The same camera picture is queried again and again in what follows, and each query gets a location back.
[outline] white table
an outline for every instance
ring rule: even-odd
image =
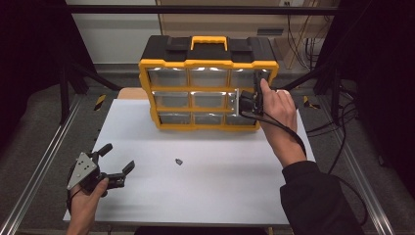
[[[262,130],[156,129],[147,100],[114,100],[94,151],[101,171],[135,168],[125,187],[100,201],[96,221],[135,225],[273,226],[288,224],[280,203],[282,167]],[[299,136],[315,161],[298,114]],[[64,220],[70,219],[68,212]]]

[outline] human hand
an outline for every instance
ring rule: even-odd
[[[98,202],[107,190],[108,182],[108,178],[101,180],[91,195],[86,194],[79,185],[71,189],[72,203],[68,235],[88,234],[95,221],[95,211],[97,210]]]
[[[260,81],[263,95],[263,109],[265,119],[272,121],[268,116],[277,119],[283,125],[297,132],[297,110],[293,98],[286,90],[273,91],[265,79]],[[260,125],[274,154],[283,167],[306,161],[304,152],[299,143],[285,130],[272,124],[261,121]]]

